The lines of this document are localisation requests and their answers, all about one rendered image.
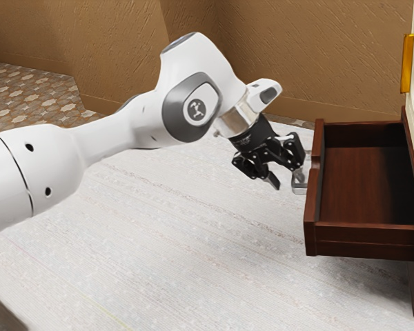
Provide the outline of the dark wooden drawer silver handle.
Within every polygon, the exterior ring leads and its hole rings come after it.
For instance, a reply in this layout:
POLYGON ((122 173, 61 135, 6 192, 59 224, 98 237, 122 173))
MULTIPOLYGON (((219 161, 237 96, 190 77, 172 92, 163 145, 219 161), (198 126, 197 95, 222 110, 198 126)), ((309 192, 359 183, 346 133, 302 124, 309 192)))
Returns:
POLYGON ((414 174, 402 122, 316 121, 304 242, 308 256, 414 261, 414 174))

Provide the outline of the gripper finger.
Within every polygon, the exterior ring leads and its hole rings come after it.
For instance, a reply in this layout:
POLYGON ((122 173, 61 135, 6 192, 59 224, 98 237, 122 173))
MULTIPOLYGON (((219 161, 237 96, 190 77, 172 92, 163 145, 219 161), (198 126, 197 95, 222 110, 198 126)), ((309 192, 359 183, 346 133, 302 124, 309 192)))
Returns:
POLYGON ((306 177, 302 168, 306 153, 299 135, 296 132, 290 132, 286 136, 274 136, 273 146, 275 147, 274 161, 288 168, 298 183, 305 183, 306 177))
POLYGON ((269 183, 275 190, 280 189, 280 181, 269 170, 268 162, 271 159, 267 152, 236 153, 232 164, 250 179, 261 179, 269 183))

